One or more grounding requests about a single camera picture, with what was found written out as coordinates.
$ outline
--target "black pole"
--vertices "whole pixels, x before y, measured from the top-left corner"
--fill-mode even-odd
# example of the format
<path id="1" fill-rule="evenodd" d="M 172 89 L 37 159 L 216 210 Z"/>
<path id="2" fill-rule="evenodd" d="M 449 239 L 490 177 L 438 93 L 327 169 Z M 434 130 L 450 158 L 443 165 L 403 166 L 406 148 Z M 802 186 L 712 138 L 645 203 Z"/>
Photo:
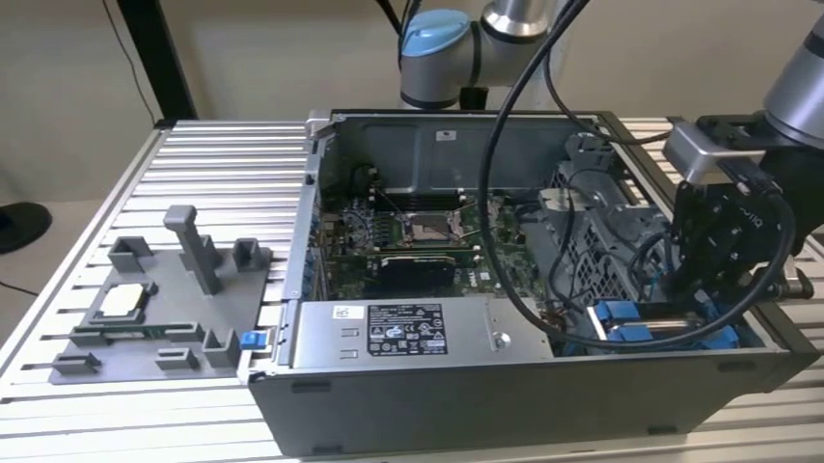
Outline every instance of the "black pole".
<path id="1" fill-rule="evenodd" d="M 163 118 L 196 119 L 192 95 L 168 34 L 160 0 L 117 0 Z"/>

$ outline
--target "sticker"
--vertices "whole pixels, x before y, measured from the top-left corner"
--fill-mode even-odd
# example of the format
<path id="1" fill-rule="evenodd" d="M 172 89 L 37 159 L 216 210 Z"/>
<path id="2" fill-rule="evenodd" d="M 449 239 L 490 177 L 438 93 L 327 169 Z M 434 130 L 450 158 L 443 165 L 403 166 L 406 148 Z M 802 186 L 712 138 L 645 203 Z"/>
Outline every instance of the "sticker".
<path id="1" fill-rule="evenodd" d="M 447 354 L 441 304 L 368 306 L 367 326 L 367 350 L 374 357 Z"/>
<path id="2" fill-rule="evenodd" d="M 363 306 L 335 306 L 332 318 L 338 320 L 362 320 Z"/>
<path id="3" fill-rule="evenodd" d="M 435 132 L 437 142 L 454 142 L 458 139 L 458 132 L 455 130 L 438 130 Z"/>

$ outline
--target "barcode sticker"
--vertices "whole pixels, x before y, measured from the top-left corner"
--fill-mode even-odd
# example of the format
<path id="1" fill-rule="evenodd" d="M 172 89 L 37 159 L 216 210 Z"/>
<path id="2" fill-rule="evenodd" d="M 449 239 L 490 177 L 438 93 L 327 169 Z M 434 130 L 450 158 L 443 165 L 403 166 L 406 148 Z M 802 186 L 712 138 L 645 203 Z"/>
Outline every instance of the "barcode sticker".
<path id="1" fill-rule="evenodd" d="M 338 320 L 362 320 L 363 306 L 335 306 L 332 318 Z"/>

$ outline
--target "blue clip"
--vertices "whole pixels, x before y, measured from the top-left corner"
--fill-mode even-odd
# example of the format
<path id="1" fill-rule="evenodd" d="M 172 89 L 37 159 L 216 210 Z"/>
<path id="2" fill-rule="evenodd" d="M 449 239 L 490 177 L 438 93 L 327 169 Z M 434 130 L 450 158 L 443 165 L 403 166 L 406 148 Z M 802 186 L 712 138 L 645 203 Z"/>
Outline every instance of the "blue clip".
<path id="1" fill-rule="evenodd" d="M 594 312 L 601 321 L 626 321 L 641 318 L 637 305 L 632 301 L 601 301 L 594 306 Z"/>
<path id="2" fill-rule="evenodd" d="M 709 338 L 700 342 L 701 346 L 709 350 L 734 349 L 737 347 L 737 333 L 732 326 L 725 326 L 720 331 L 709 335 Z"/>
<path id="3" fill-rule="evenodd" d="M 612 330 L 606 335 L 608 340 L 650 340 L 653 338 L 653 334 L 649 332 L 649 329 L 642 326 L 621 326 Z"/>
<path id="4" fill-rule="evenodd" d="M 240 349 L 263 350 L 267 348 L 267 334 L 259 331 L 247 331 L 240 336 Z"/>

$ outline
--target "black cable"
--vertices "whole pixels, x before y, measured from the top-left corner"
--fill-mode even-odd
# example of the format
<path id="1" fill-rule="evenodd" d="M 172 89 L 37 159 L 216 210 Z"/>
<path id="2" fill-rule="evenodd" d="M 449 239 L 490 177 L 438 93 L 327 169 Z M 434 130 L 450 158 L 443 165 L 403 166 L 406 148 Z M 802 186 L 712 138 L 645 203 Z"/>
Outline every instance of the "black cable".
<path id="1" fill-rule="evenodd" d="M 143 89 L 140 88 L 140 81 L 137 80 L 137 71 L 133 67 L 133 61 L 131 61 L 131 56 L 128 56 L 128 52 L 125 51 L 124 41 L 120 38 L 120 32 L 117 31 L 117 26 L 115 25 L 115 19 L 112 18 L 112 12 L 108 9 L 108 3 L 105 3 L 105 0 L 100 0 L 100 3 L 103 4 L 103 9 L 105 10 L 105 17 L 108 18 L 108 23 L 112 26 L 112 31 L 115 31 L 115 38 L 117 39 L 117 44 L 120 45 L 120 49 L 124 52 L 125 60 L 128 61 L 128 68 L 131 69 L 131 78 L 133 80 L 133 86 L 136 87 L 137 93 L 140 94 L 140 99 L 143 100 L 143 106 L 145 106 L 145 111 L 149 113 L 149 118 L 152 120 L 152 126 L 153 126 L 157 118 L 155 117 L 155 112 L 152 111 L 149 102 L 145 99 L 145 95 L 143 95 Z"/>
<path id="2" fill-rule="evenodd" d="M 674 259 L 672 258 L 672 236 L 664 235 L 664 272 L 674 270 Z"/>
<path id="3" fill-rule="evenodd" d="M 641 290 L 644 289 L 644 284 L 638 282 L 637 271 L 634 267 L 640 263 L 641 271 L 644 271 L 642 265 L 644 265 L 644 261 L 646 260 L 646 253 L 649 253 L 649 250 L 653 249 L 653 246 L 658 244 L 658 241 L 661 241 L 666 235 L 668 233 L 665 231 L 658 231 L 657 233 L 650 234 L 644 240 L 644 242 L 641 243 L 641 246 L 638 246 L 637 251 L 632 255 L 632 259 L 629 260 L 629 268 L 626 272 L 629 274 L 629 277 L 632 278 L 632 282 L 634 284 L 634 290 L 637 291 L 638 294 L 641 294 Z"/>
<path id="4" fill-rule="evenodd" d="M 553 265 L 550 266 L 550 273 L 547 275 L 547 278 L 550 280 L 550 292 L 553 293 L 553 296 L 555 297 L 555 299 L 561 301 L 561 303 L 563 304 L 563 307 L 571 309 L 577 313 L 583 313 L 583 308 L 578 304 L 575 304 L 575 301 L 573 301 L 566 296 L 566 294 L 563 294 L 557 289 L 557 286 L 555 286 L 555 272 L 557 272 L 557 269 L 559 268 L 561 262 L 563 261 L 563 255 L 566 254 L 566 251 L 569 249 L 569 243 L 571 241 L 571 233 L 574 231 L 575 205 L 573 204 L 571 195 L 569 195 L 569 191 L 570 190 L 567 189 L 566 193 L 567 193 L 569 204 L 567 204 L 567 213 L 566 213 L 566 226 L 563 227 L 563 237 L 561 238 L 559 246 L 557 247 L 557 256 L 555 256 L 555 260 L 553 261 Z"/>
<path id="5" fill-rule="evenodd" d="M 574 0 L 570 0 L 563 5 L 563 8 L 561 9 L 561 11 L 559 11 L 559 13 L 557 15 L 555 24 L 559 23 L 559 21 L 563 19 L 565 15 L 566 15 L 566 13 L 571 9 L 573 2 L 574 2 Z M 666 131 L 665 133 L 661 133 L 658 135 L 653 135 L 652 137 L 646 137 L 646 138 L 625 139 L 625 138 L 621 138 L 621 137 L 616 137 L 613 135 L 609 135 L 609 134 L 601 132 L 587 122 L 585 122 L 578 116 L 575 116 L 575 114 L 571 112 L 571 110 L 569 109 L 566 104 L 563 104 L 563 101 L 561 100 L 561 96 L 557 94 L 555 84 L 553 83 L 553 74 L 550 72 L 550 58 L 551 58 L 551 56 L 553 56 L 551 53 L 547 53 L 546 54 L 546 59 L 543 60 L 543 82 L 546 84 L 546 90 L 550 92 L 550 96 L 553 97 L 553 101 L 555 102 L 557 109 L 559 109 L 559 111 L 563 113 L 563 116 L 566 116 L 566 118 L 575 125 L 578 125 L 578 127 L 583 131 L 586 131 L 593 136 L 595 136 L 597 138 L 600 138 L 601 140 L 604 140 L 606 142 L 617 143 L 618 145 L 625 145 L 625 146 L 646 145 L 648 143 L 660 142 L 661 140 L 665 140 L 669 137 L 670 131 Z"/>
<path id="6" fill-rule="evenodd" d="M 523 215 L 538 212 L 542 209 L 541 204 L 534 202 L 534 204 L 523 204 L 517 206 L 513 209 L 513 216 L 515 217 L 515 221 L 519 224 L 537 224 L 541 222 L 537 218 L 525 218 Z"/>
<path id="7" fill-rule="evenodd" d="M 401 13 L 401 34 L 398 34 L 398 70 L 401 70 L 401 56 L 403 54 L 403 39 L 407 34 L 407 16 L 410 15 L 410 6 L 413 0 L 407 0 L 403 4 L 403 12 Z"/>
<path id="8" fill-rule="evenodd" d="M 515 309 L 518 310 L 526 321 L 535 328 L 538 328 L 546 333 L 550 340 L 577 342 L 586 347 L 609 349 L 613 351 L 637 351 L 640 349 L 657 350 L 674 345 L 685 344 L 693 340 L 704 338 L 706 335 L 720 330 L 721 328 L 728 326 L 730 322 L 738 319 L 740 316 L 749 310 L 752 305 L 758 302 L 761 294 L 764 293 L 764 291 L 766 290 L 766 288 L 769 287 L 769 285 L 782 271 L 784 261 L 786 260 L 789 252 L 792 250 L 793 240 L 796 238 L 796 217 L 793 215 L 793 211 L 789 205 L 780 197 L 780 195 L 772 194 L 765 196 L 766 201 L 770 203 L 770 206 L 776 211 L 780 227 L 780 236 L 774 256 L 768 263 L 766 270 L 761 274 L 761 277 L 756 278 L 744 290 L 744 295 L 737 301 L 737 303 L 718 318 L 716 318 L 708 324 L 697 328 L 694 331 L 661 340 L 594 340 L 591 338 L 570 335 L 559 331 L 554 326 L 547 324 L 541 319 L 541 317 L 535 315 L 535 313 L 529 309 L 526 304 L 523 304 L 523 301 L 518 296 L 518 291 L 513 286 L 513 282 L 509 278 L 509 275 L 506 274 L 506 270 L 495 252 L 497 248 L 494 238 L 491 236 L 491 227 L 489 224 L 489 210 L 486 207 L 489 201 L 489 173 L 491 171 L 491 158 L 494 155 L 494 150 L 501 139 L 501 134 L 503 132 L 503 125 L 506 124 L 506 120 L 509 119 L 509 116 L 513 112 L 513 108 L 515 106 L 515 102 L 518 101 L 519 94 L 523 91 L 523 87 L 526 86 L 535 69 L 541 66 L 541 62 L 547 56 L 550 50 L 553 49 L 553 46 L 555 45 L 562 33 L 566 31 L 574 18 L 579 14 L 583 7 L 587 5 L 589 0 L 573 0 L 573 2 L 574 3 L 569 7 L 566 14 L 562 18 L 558 19 L 555 27 L 553 27 L 546 38 L 543 39 L 543 42 L 538 46 L 538 50 L 535 51 L 534 56 L 529 60 L 529 63 L 526 64 L 519 78 L 515 81 L 515 84 L 513 85 L 513 88 L 510 89 L 506 98 L 503 99 L 503 103 L 501 104 L 501 110 L 498 111 L 498 116 L 495 117 L 491 130 L 489 132 L 489 138 L 486 139 L 486 144 L 482 151 L 481 171 L 478 175 L 478 218 L 481 224 L 479 233 L 483 245 L 486 247 L 485 250 L 486 256 L 489 258 L 489 263 L 498 278 L 498 283 L 501 284 L 506 292 L 506 296 L 515 305 Z"/>
<path id="9" fill-rule="evenodd" d="M 39 292 L 35 292 L 35 291 L 32 291 L 29 289 L 25 289 L 24 287 L 20 287 L 20 286 L 9 285 L 8 283 L 1 282 L 1 281 L 0 281 L 0 286 L 1 287 L 7 287 L 8 289 L 13 289 L 15 291 L 23 292 L 23 293 L 25 293 L 25 294 L 28 294 L 31 296 L 35 296 L 35 297 L 37 297 L 40 295 Z"/>
<path id="10" fill-rule="evenodd" d="M 354 166 L 351 166 L 351 169 L 348 169 L 348 194 L 352 196 L 356 196 L 358 194 L 358 191 L 355 189 L 355 175 L 358 174 L 358 171 L 364 167 L 368 167 L 371 169 L 375 167 L 375 165 L 371 162 L 359 162 Z"/>
<path id="11" fill-rule="evenodd" d="M 566 180 L 566 188 L 571 188 L 571 180 L 575 178 L 575 176 L 582 173 L 582 172 L 598 172 L 600 174 L 604 174 L 606 176 L 609 176 L 609 173 L 602 170 L 602 169 L 597 169 L 594 167 L 585 167 L 583 169 L 578 169 L 571 176 L 569 176 L 569 180 Z M 634 251 L 637 248 L 634 246 L 634 243 L 632 241 L 634 241 L 634 239 L 629 239 L 626 237 L 624 237 L 618 231 L 616 230 L 616 227 L 613 227 L 613 224 L 609 222 L 609 214 L 606 214 L 604 216 L 604 227 L 606 228 L 606 230 L 612 233 L 612 235 L 616 237 L 616 239 L 618 240 L 618 242 L 621 244 L 624 244 L 628 248 L 630 248 L 632 251 Z"/>
<path id="12" fill-rule="evenodd" d="M 388 24 L 391 24 L 391 28 L 394 29 L 395 34 L 401 35 L 401 21 L 398 20 L 395 9 L 391 8 L 391 3 L 388 3 L 388 0 L 375 0 L 375 3 L 383 10 L 383 15 L 388 20 Z"/>

